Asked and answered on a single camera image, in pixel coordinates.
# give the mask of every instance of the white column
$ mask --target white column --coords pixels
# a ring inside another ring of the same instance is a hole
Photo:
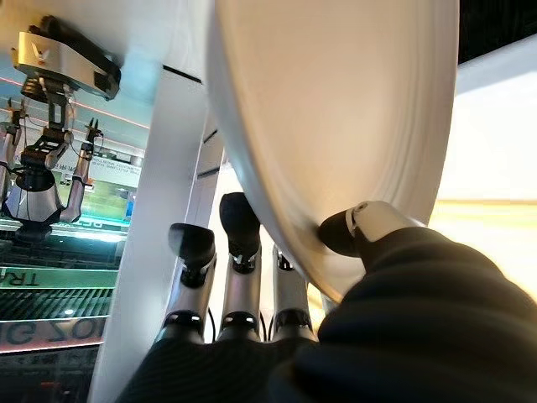
[[[116,400],[162,325],[176,261],[168,228],[185,221],[206,111],[202,84],[162,70],[90,402]]]

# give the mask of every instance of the black ceiling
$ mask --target black ceiling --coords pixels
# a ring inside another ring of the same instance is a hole
[[[537,0],[461,0],[459,63],[537,34]]]

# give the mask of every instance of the black rubber tip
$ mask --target black rubber tip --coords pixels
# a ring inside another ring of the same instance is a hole
[[[48,224],[23,224],[15,231],[15,239],[25,243],[42,243],[52,233],[52,227]]]
[[[358,252],[354,237],[348,230],[345,215],[346,211],[338,212],[332,217],[327,218],[319,226],[317,235],[324,245],[337,254],[359,258],[360,253]]]
[[[215,234],[197,225],[172,224],[168,232],[168,245],[189,268],[205,266],[216,253]]]
[[[228,193],[220,201],[220,221],[226,231],[229,253],[253,256],[259,249],[259,220],[244,193]]]

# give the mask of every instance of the green sign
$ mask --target green sign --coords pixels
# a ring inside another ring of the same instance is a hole
[[[74,270],[0,266],[0,288],[114,288],[116,270]]]

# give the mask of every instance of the robot logo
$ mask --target robot logo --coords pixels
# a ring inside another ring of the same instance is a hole
[[[34,54],[38,60],[38,63],[40,65],[44,65],[44,62],[49,57],[50,50],[40,50],[34,42],[32,42],[32,48],[34,49]]]

